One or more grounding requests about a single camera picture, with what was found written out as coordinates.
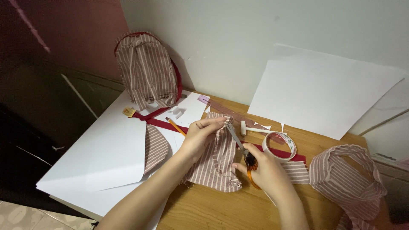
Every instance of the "person's left hand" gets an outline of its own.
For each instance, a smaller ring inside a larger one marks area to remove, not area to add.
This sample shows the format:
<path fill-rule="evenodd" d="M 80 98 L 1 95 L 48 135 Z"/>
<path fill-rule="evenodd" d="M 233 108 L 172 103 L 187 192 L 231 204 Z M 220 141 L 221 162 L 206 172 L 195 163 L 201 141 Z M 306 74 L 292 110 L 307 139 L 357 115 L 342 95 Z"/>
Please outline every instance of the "person's left hand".
<path fill-rule="evenodd" d="M 208 118 L 193 122 L 179 151 L 195 163 L 205 152 L 206 146 L 215 138 L 216 130 L 223 127 L 225 117 Z"/>

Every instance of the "scissor blade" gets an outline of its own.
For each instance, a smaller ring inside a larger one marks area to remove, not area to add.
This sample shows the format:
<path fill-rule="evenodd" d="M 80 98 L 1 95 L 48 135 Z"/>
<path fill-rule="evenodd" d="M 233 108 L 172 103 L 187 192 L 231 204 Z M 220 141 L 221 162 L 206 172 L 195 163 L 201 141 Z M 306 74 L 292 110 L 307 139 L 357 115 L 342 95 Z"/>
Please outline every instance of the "scissor blade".
<path fill-rule="evenodd" d="M 236 141 L 238 147 L 240 148 L 241 151 L 243 151 L 243 154 L 244 154 L 246 149 L 244 148 L 243 144 L 241 144 L 238 136 L 236 135 L 236 132 L 234 132 L 233 125 L 230 123 L 230 124 L 226 125 L 226 127 L 229 130 L 229 132 L 231 133 L 231 135 L 233 136 L 233 139 Z"/>

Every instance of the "red wall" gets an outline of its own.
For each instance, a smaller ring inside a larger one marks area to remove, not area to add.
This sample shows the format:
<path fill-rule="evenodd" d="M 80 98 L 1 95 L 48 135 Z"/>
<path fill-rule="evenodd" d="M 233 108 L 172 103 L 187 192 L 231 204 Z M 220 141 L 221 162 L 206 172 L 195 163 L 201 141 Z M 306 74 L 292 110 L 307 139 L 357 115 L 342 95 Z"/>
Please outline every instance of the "red wall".
<path fill-rule="evenodd" d="M 128 31 L 119 0 L 17 0 L 48 54 L 10 3 L 0 8 L 0 52 L 46 57 L 62 65 L 120 79 L 114 56 L 115 39 Z"/>

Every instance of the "scissors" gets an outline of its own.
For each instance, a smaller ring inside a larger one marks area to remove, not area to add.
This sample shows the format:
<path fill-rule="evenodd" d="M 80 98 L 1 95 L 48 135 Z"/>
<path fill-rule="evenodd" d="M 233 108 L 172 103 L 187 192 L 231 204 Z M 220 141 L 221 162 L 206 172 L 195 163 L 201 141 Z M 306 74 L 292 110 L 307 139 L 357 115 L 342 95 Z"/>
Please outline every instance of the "scissors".
<path fill-rule="evenodd" d="M 236 132 L 234 131 L 233 125 L 229 123 L 226 125 L 226 127 L 243 153 L 244 161 L 246 162 L 247 166 L 247 176 L 249 177 L 250 182 L 256 189 L 261 189 L 252 179 L 252 170 L 256 170 L 258 167 L 257 159 L 253 156 L 253 154 L 251 154 L 247 149 L 244 148 L 243 144 L 241 144 L 239 138 L 236 135 Z"/>

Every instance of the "small yellow label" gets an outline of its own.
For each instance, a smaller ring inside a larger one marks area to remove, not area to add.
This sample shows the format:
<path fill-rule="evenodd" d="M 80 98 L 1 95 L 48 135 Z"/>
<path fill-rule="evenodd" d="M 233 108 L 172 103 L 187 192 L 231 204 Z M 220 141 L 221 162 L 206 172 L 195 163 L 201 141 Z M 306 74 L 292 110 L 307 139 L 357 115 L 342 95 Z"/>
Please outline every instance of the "small yellow label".
<path fill-rule="evenodd" d="M 135 113 L 135 109 L 130 108 L 129 106 L 125 107 L 124 110 L 122 111 L 123 114 L 125 114 L 128 117 L 132 117 L 133 114 Z"/>

